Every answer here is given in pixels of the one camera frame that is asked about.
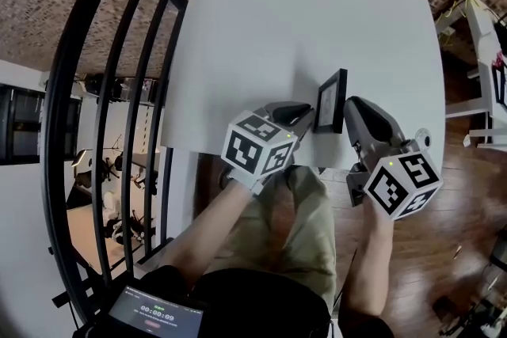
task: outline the white wall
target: white wall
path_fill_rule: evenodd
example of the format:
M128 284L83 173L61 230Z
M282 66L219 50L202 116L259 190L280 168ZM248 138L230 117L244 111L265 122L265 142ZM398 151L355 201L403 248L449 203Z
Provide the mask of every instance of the white wall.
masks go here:
M0 61L0 83L43 90L40 72ZM66 189L73 183L66 166ZM40 189L40 165L0 166L0 335L69 337L67 307L51 299L65 289L50 246Z
M162 184L164 176L164 160L166 148L161 148L160 166L158 168L158 184ZM199 154L185 150L173 150L171 178L169 182L169 202L167 206L167 237L175 238L191 224L193 220L194 192L196 187L197 164ZM163 220L162 193L157 194L158 213L157 229ZM160 234L156 234L156 245L161 243Z
M44 91L40 87L42 72L0 60L0 83L21 88Z
M128 106L130 103L115 102L110 103L108 108L108 117L105 125L104 148L113 145L120 136L119 146L123 149L125 125L127 124ZM135 122L134 149L135 153L146 153L148 150L148 136L150 134L152 107L139 106L137 121ZM95 128L95 115L97 114L97 99L85 99L81 104L81 118L79 121L79 140L78 150L84 148L93 148L93 130ZM147 137L144 138L144 129L147 127Z

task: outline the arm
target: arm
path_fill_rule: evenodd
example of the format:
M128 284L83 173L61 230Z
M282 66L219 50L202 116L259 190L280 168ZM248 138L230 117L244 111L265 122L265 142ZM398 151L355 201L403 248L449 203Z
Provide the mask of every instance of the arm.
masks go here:
M199 217L167 245L162 265L174 266L189 287L204 274L227 235L252 199L250 190L229 182Z
M347 331L378 317L387 300L394 222L364 198L364 223L356 255L345 279L338 322Z

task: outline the cable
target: cable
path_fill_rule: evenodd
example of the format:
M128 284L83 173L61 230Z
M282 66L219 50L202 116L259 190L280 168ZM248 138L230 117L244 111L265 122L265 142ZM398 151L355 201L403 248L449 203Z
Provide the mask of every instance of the cable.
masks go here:
M452 45L452 44L450 44L450 43L451 43L451 36L447 36L447 39L446 39L446 41L445 41L445 44L441 44L440 46L441 46L441 47L447 47L448 45L449 45L449 46L450 46L450 45Z
M499 21L501 21L501 18L492 9L490 9L489 7L486 7L485 9L482 9L482 11L488 11L488 12L492 13L495 16L495 18L497 19L497 23Z
M456 7L458 7L458 6L459 6L461 3L463 3L463 2L468 2L468 0L460 0L459 2L457 2L457 1L455 0L455 1L454 1L454 3L452 3L452 7L451 7L451 9L449 9L449 11L440 13L440 16L436 19L435 24L436 24L436 23L438 23L438 21L442 18L442 16L444 16L444 17L449 17L449 16L451 15L451 13L454 11L454 9L455 9ZM462 11L461 9L459 9L459 11L460 11L460 12L461 12L461 14L463 15L463 17L466 17L465 13L463 13L463 11Z
M76 331L79 329L78 321L76 320L76 316L74 314L74 309L72 308L72 303L69 300L69 308L71 309L72 318L74 319L74 324L76 325Z

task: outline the hand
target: hand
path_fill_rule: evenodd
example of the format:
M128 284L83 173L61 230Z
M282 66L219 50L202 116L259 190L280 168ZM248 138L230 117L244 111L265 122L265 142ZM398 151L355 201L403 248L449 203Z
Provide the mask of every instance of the hand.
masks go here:
M386 212L375 204L369 196L363 199L364 211L364 232L374 234L376 237L392 238L395 222L391 220Z

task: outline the black shirt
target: black shirt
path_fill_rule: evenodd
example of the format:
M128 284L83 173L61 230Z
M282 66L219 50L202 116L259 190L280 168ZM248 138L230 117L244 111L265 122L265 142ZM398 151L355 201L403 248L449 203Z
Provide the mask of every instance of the black shirt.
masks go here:
M281 275L227 269L202 276L188 292L180 272L165 266L141 281L147 293L160 298L188 294L206 303L209 336L319 338L329 330L324 300Z

